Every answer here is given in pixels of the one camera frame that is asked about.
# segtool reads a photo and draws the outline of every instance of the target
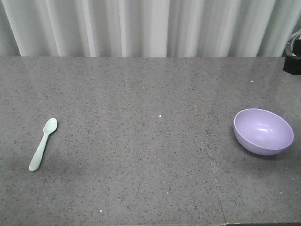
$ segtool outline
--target bowl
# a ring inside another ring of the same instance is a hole
[[[293,142],[293,130],[283,118],[258,108],[236,114],[234,133],[245,149],[260,155],[278,154]]]

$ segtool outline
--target black object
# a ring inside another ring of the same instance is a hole
[[[286,56],[283,70],[293,75],[301,74],[301,40],[296,40],[293,45],[296,56]]]
[[[293,53],[297,57],[301,57],[301,39],[298,39],[293,44]]]

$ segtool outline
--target speckled surface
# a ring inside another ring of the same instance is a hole
[[[1,57],[0,225],[297,225],[301,77],[283,62]],[[285,118],[293,146],[245,151],[232,121],[248,107]]]

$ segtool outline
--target white curtain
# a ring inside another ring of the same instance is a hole
[[[278,57],[301,0],[0,0],[0,56]]]

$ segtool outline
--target plastic spoon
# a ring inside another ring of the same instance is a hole
[[[36,171],[40,163],[42,161],[45,145],[48,139],[48,136],[53,133],[57,128],[57,120],[55,118],[51,118],[46,122],[46,125],[44,126],[44,136],[37,148],[36,153],[34,154],[32,161],[29,164],[29,170],[30,171]]]

